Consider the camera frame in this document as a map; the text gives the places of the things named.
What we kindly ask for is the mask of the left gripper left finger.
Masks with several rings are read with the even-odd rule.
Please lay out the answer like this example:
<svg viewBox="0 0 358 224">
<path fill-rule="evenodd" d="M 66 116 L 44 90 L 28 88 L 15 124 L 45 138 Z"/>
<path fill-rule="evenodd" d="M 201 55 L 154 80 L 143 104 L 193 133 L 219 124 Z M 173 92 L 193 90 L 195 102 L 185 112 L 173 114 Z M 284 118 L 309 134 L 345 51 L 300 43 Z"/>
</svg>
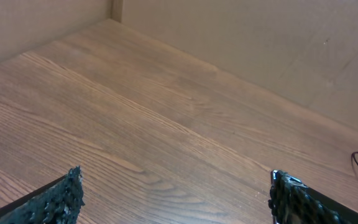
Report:
<svg viewBox="0 0 358 224">
<path fill-rule="evenodd" d="M 81 167 L 0 208 L 0 224 L 75 224 L 85 203 Z"/>
</svg>

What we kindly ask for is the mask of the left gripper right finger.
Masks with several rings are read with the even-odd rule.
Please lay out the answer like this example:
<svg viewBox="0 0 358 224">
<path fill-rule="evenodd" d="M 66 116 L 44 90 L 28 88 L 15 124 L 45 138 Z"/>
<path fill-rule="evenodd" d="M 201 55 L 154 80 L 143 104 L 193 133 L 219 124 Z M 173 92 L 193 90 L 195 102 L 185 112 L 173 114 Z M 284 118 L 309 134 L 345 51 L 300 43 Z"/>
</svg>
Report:
<svg viewBox="0 0 358 224">
<path fill-rule="evenodd" d="M 358 224 L 358 213 L 282 170 L 271 171 L 274 224 Z"/>
</svg>

